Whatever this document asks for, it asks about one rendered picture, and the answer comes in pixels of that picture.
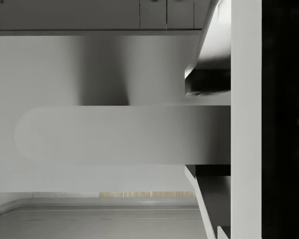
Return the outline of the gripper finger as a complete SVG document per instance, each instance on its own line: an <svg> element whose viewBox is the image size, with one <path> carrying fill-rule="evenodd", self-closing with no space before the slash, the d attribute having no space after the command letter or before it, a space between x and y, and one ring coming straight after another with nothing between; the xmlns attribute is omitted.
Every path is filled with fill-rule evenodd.
<svg viewBox="0 0 299 239"><path fill-rule="evenodd" d="M185 68L185 95L215 95L231 90L230 70L196 69L199 55L205 42L207 32L220 0L209 0L209 5L202 30L199 34L194 57Z"/></svg>
<svg viewBox="0 0 299 239"><path fill-rule="evenodd" d="M185 165L207 239L231 239L231 165Z"/></svg>

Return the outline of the white drawer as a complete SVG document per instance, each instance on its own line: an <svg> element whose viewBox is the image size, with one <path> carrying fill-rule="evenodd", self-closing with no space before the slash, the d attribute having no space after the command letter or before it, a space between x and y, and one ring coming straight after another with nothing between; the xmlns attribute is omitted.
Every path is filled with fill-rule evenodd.
<svg viewBox="0 0 299 239"><path fill-rule="evenodd" d="M0 36L0 192L187 191L230 106L185 96L197 36Z"/></svg>

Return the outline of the white cabinet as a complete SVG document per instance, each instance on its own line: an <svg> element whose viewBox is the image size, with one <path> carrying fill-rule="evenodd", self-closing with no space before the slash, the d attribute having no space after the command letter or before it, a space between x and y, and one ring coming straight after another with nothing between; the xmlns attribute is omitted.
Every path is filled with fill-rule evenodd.
<svg viewBox="0 0 299 239"><path fill-rule="evenodd" d="M199 35L219 0L0 0L0 36Z"/></svg>

